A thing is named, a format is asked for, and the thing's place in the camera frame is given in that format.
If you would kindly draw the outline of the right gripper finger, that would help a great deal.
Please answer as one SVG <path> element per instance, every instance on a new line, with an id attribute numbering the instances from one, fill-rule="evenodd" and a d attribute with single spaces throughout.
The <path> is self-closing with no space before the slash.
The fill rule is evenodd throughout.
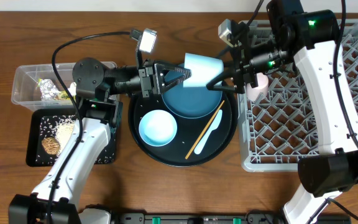
<path id="1" fill-rule="evenodd" d="M 215 58 L 223 58 L 226 54 L 231 54 L 232 47 L 225 47 L 222 51 L 220 51 Z"/>
<path id="2" fill-rule="evenodd" d="M 233 70 L 224 70 L 218 76 L 214 77 L 211 81 L 206 84 L 208 90 L 211 91 L 227 91 L 230 93 L 235 93 L 237 91 L 237 83 L 236 83 L 236 72 Z M 223 85 L 225 79 L 232 78 L 234 81 L 234 85 Z"/>

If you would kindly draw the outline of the light blue cup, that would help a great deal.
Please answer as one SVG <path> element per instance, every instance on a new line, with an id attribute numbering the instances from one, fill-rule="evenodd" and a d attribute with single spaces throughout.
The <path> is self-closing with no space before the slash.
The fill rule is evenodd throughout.
<path id="1" fill-rule="evenodd" d="M 184 67 L 191 70 L 191 77 L 183 82 L 184 88 L 199 88 L 216 78 L 224 70 L 222 60 L 196 54 L 185 54 Z"/>

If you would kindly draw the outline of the pink cup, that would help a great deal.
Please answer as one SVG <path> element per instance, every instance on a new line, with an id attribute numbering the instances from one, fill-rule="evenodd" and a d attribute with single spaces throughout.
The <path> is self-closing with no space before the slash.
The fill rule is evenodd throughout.
<path id="1" fill-rule="evenodd" d="M 246 85 L 246 97 L 248 100 L 255 101 L 260 94 L 267 96 L 269 90 L 268 76 L 264 75 L 263 73 L 258 73 L 257 82 L 258 86 L 254 88 L 252 88 L 249 83 Z"/>

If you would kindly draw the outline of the light blue bowl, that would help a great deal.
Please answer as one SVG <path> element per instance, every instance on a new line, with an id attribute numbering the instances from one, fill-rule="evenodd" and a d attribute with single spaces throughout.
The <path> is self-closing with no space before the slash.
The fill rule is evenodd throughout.
<path id="1" fill-rule="evenodd" d="M 175 138 L 177 129 L 173 115 L 164 110 L 149 111 L 139 123 L 140 138 L 153 147 L 162 147 L 170 143 Z"/>

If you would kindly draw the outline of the yellow foil snack wrapper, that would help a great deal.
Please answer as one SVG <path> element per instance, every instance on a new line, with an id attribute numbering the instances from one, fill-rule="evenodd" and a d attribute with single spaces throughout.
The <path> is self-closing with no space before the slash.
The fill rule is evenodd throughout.
<path id="1" fill-rule="evenodd" d="M 59 90 L 51 79 L 39 79 L 38 85 L 42 101 L 69 100 L 65 90 Z"/>

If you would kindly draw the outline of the brown cookie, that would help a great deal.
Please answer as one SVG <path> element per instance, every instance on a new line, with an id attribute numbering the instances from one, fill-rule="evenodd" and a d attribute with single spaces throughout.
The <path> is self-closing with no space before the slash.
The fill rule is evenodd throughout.
<path id="1" fill-rule="evenodd" d="M 60 150 L 59 142 L 53 137 L 44 138 L 41 144 L 47 154 L 56 155 Z"/>

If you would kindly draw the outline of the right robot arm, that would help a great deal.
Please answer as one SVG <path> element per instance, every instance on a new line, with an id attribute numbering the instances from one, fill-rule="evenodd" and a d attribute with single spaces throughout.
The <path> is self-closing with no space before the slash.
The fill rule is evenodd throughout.
<path id="1" fill-rule="evenodd" d="M 299 0 L 267 4 L 273 39 L 252 46 L 249 24 L 225 20 L 219 37 L 232 64 L 207 83 L 218 90 L 243 93 L 258 85 L 257 74 L 294 63 L 310 98 L 318 133 L 319 155 L 298 162 L 300 186 L 282 208 L 284 223 L 314 223 L 336 197 L 358 184 L 358 114 L 347 82 L 341 40 L 345 21 L 330 10 L 306 12 Z"/>

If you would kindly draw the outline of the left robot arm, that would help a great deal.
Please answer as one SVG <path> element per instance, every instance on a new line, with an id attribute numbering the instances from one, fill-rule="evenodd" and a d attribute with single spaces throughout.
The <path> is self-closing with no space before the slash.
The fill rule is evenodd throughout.
<path id="1" fill-rule="evenodd" d="M 110 95 L 141 92 L 161 95 L 192 76 L 191 70 L 162 61 L 109 68 L 94 58 L 73 67 L 78 115 L 67 145 L 30 195 L 12 199 L 9 223 L 113 223 L 113 212 L 102 205 L 77 211 L 80 195 L 100 153 L 114 143 L 122 103 Z"/>

